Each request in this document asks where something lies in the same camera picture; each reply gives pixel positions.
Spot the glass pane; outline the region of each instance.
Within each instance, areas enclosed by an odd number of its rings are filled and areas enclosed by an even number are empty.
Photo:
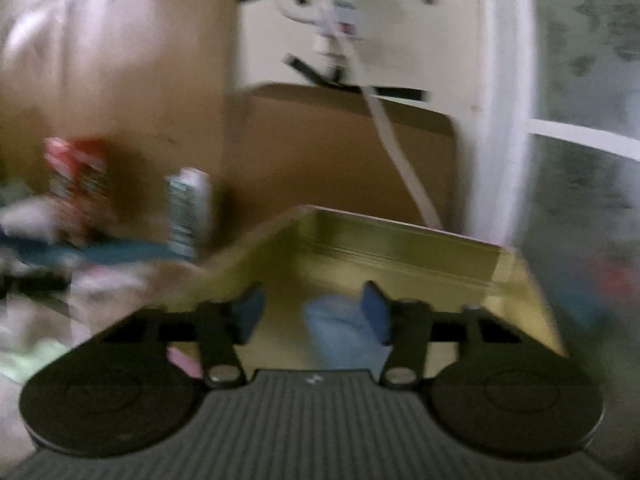
[[[640,478],[640,164],[534,137],[520,247],[565,347],[605,383],[590,451]]]
[[[640,0],[536,0],[538,117],[640,138]]]

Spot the yellow tray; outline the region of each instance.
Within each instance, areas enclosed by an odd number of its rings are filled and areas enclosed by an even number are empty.
[[[248,373],[322,368],[302,322],[302,304],[335,292],[358,298],[367,280],[392,298],[417,298],[436,310],[482,304],[562,351],[551,312],[517,251],[419,226],[304,206],[257,228],[206,268],[166,306],[189,310],[198,301],[232,298],[262,282],[264,318],[249,344],[237,348]],[[428,376],[455,359],[453,344],[434,344],[440,349],[430,349]]]

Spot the blue fabric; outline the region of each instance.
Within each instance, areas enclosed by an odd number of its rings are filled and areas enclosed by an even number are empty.
[[[378,342],[358,301],[341,294],[315,298],[305,303],[303,315],[328,368],[380,376],[390,348]]]
[[[172,253],[166,244],[126,238],[114,238],[80,250],[66,244],[50,246],[45,242],[0,234],[0,247],[8,247],[16,251],[24,263],[43,266],[55,265],[60,256],[69,253],[79,254],[86,261],[97,265],[181,259],[180,256]]]

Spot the red object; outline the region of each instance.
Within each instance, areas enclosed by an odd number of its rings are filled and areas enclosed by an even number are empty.
[[[56,222],[62,239],[84,247],[106,227],[110,215],[107,164],[102,139],[44,140],[51,174],[49,190],[56,198]]]

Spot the pink object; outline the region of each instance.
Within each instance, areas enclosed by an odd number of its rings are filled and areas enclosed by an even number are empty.
[[[176,347],[169,346],[166,350],[166,356],[169,361],[180,368],[189,377],[193,377],[194,379],[202,378],[202,368],[200,368],[200,364],[187,354],[180,352]]]

